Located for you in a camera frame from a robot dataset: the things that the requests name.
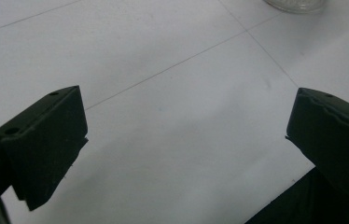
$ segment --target glass jar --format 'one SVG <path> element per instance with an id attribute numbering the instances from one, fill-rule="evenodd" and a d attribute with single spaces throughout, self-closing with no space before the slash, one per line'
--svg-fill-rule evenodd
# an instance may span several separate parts
<path id="1" fill-rule="evenodd" d="M 273 7 L 292 13 L 311 13 L 323 8 L 327 0 L 265 0 Z"/>

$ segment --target white tile floor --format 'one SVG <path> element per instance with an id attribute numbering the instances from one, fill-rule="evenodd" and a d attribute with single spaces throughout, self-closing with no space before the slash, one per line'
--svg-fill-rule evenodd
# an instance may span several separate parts
<path id="1" fill-rule="evenodd" d="M 90 142 L 13 223 L 244 223 L 313 165 L 285 139 L 297 87 L 349 101 L 349 1 L 0 1 L 0 125 L 80 85 Z"/>

